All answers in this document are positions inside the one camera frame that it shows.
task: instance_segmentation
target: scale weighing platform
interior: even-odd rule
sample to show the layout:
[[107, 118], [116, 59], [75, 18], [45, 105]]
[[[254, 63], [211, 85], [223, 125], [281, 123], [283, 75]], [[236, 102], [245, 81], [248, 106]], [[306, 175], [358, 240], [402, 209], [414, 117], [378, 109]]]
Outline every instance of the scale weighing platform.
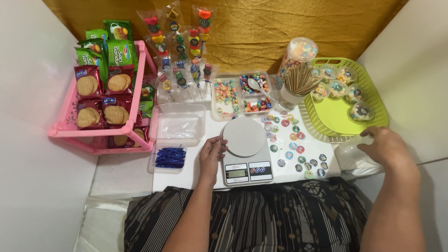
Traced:
[[269, 183], [274, 180], [271, 155], [263, 127], [253, 119], [229, 121], [222, 135], [228, 140], [223, 159], [224, 185]]

